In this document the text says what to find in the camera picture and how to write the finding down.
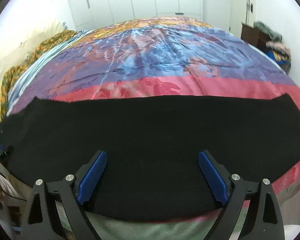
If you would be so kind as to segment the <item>black pants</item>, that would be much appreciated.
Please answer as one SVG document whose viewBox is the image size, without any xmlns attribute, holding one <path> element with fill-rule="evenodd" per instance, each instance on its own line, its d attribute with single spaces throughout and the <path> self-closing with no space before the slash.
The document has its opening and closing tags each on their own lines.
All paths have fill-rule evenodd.
<svg viewBox="0 0 300 240">
<path fill-rule="evenodd" d="M 192 217 L 221 207 L 199 152 L 245 180 L 275 181 L 300 161 L 300 111 L 287 94 L 35 98 L 0 124 L 0 146 L 13 147 L 4 165 L 29 186 L 73 174 L 103 150 L 107 166 L 85 211 L 128 220 Z"/>
</svg>

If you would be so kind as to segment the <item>blue striped bed sheet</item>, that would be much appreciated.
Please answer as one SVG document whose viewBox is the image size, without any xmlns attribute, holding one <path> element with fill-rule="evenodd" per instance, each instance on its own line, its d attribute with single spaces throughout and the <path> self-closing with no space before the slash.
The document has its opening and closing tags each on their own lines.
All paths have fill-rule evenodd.
<svg viewBox="0 0 300 240">
<path fill-rule="evenodd" d="M 25 89 L 30 85 L 30 83 L 34 80 L 39 71 L 55 56 L 57 56 L 61 51 L 69 48 L 80 38 L 85 37 L 91 33 L 91 30 L 82 30 L 77 31 L 77 34 L 70 38 L 69 40 L 60 43 L 59 45 L 53 47 L 46 53 L 44 53 L 34 64 L 32 64 L 28 70 L 26 70 L 21 77 L 17 80 L 13 88 L 8 93 L 8 111 L 6 116 L 12 112 L 13 106 L 17 103 Z"/>
</svg>

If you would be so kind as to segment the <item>yellow green floral cloth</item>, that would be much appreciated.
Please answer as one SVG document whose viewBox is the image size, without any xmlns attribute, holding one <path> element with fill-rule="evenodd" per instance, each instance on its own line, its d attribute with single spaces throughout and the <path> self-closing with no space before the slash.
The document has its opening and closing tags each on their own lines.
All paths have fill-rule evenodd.
<svg viewBox="0 0 300 240">
<path fill-rule="evenodd" d="M 8 93 L 13 88 L 21 75 L 29 69 L 44 53 L 59 45 L 62 42 L 69 40 L 77 34 L 74 30 L 63 30 L 51 38 L 43 41 L 35 51 L 30 55 L 25 63 L 13 66 L 8 69 L 0 81 L 0 123 L 6 116 L 8 111 Z"/>
</svg>

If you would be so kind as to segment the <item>white door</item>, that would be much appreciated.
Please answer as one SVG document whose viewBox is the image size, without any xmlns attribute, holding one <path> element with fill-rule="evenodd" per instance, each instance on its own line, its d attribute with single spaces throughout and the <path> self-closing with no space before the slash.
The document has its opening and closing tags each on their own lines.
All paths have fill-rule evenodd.
<svg viewBox="0 0 300 240">
<path fill-rule="evenodd" d="M 240 38 L 242 24 L 253 26 L 255 0 L 231 0 L 230 7 L 230 32 Z"/>
</svg>

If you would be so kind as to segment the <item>colourful satin bed quilt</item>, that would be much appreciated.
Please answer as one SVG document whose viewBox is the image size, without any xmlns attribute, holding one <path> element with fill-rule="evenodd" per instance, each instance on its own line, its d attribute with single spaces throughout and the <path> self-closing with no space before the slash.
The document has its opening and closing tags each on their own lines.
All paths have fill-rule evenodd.
<svg viewBox="0 0 300 240">
<path fill-rule="evenodd" d="M 148 19 L 92 31 L 61 51 L 39 71 L 9 116 L 35 98 L 59 102 L 157 96 L 271 100 L 285 94 L 300 111 L 300 88 L 269 57 L 241 39 L 202 22 Z M 271 181 L 278 198 L 295 182 L 300 182 L 300 161 Z M 219 208 L 159 220 L 86 213 L 103 239 L 202 239 Z"/>
</svg>

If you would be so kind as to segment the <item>dark wooden side table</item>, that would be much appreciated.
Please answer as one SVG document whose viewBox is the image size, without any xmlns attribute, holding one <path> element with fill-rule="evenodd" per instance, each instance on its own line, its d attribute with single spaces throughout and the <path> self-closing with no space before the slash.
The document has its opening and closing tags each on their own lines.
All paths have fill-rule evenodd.
<svg viewBox="0 0 300 240">
<path fill-rule="evenodd" d="M 262 52 L 266 51 L 266 43 L 271 40 L 269 35 L 260 29 L 250 27 L 244 23 L 242 23 L 241 39 Z"/>
</svg>

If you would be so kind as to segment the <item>pile of clothes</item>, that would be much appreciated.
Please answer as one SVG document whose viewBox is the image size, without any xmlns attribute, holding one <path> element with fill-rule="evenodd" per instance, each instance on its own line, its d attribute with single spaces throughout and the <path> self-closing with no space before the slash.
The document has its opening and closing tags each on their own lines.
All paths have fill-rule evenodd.
<svg viewBox="0 0 300 240">
<path fill-rule="evenodd" d="M 261 21 L 255 21 L 254 27 L 270 38 L 270 40 L 266 42 L 266 55 L 273 59 L 286 74 L 289 74 L 291 69 L 291 52 L 290 49 L 282 43 L 282 35 L 273 31 Z"/>
</svg>

